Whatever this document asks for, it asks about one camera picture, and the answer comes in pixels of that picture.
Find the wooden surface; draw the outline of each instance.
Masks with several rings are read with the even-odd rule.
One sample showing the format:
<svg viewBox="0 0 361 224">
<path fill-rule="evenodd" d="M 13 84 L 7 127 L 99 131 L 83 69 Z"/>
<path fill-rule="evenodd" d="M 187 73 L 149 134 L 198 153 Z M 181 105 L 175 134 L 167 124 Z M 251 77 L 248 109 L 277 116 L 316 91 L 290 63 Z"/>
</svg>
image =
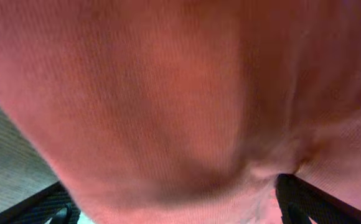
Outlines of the wooden surface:
<svg viewBox="0 0 361 224">
<path fill-rule="evenodd" d="M 57 181 L 0 110 L 0 212 Z"/>
</svg>

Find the black object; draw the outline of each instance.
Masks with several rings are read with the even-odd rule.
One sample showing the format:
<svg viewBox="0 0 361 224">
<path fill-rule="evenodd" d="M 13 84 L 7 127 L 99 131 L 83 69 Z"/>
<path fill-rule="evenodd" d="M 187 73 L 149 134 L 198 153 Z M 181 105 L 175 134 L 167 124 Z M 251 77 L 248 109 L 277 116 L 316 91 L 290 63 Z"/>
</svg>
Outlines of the black object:
<svg viewBox="0 0 361 224">
<path fill-rule="evenodd" d="M 361 223 L 361 211 L 304 182 L 294 175 L 281 174 L 276 197 L 284 224 Z"/>
<path fill-rule="evenodd" d="M 64 187 L 57 182 L 0 213 L 0 224 L 76 224 L 80 210 Z"/>
</svg>

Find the red cloth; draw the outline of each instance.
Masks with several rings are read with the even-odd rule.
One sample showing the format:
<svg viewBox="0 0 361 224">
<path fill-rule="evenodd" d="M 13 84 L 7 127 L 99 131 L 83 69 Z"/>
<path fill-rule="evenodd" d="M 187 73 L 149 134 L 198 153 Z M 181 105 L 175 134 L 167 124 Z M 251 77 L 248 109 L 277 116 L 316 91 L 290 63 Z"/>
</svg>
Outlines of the red cloth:
<svg viewBox="0 0 361 224">
<path fill-rule="evenodd" d="M 0 106 L 97 223 L 361 209 L 361 0 L 0 1 Z"/>
</svg>

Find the red fabric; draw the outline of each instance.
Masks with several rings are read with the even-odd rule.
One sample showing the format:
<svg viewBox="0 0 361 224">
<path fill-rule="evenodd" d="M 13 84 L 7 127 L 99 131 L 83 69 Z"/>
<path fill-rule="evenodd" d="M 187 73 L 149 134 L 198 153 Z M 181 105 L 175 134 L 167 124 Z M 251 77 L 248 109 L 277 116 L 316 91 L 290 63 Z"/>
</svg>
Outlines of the red fabric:
<svg viewBox="0 0 361 224">
<path fill-rule="evenodd" d="M 0 1 L 0 106 L 97 223 L 361 209 L 361 0 Z"/>
</svg>

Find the garment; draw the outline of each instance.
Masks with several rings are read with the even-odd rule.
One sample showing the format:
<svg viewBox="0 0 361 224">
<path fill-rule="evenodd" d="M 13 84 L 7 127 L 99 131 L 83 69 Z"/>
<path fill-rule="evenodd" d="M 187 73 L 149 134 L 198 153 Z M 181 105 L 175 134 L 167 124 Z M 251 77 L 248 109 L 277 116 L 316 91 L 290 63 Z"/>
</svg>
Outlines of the garment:
<svg viewBox="0 0 361 224">
<path fill-rule="evenodd" d="M 0 107 L 97 223 L 361 209 L 361 0 L 0 0 Z"/>
</svg>

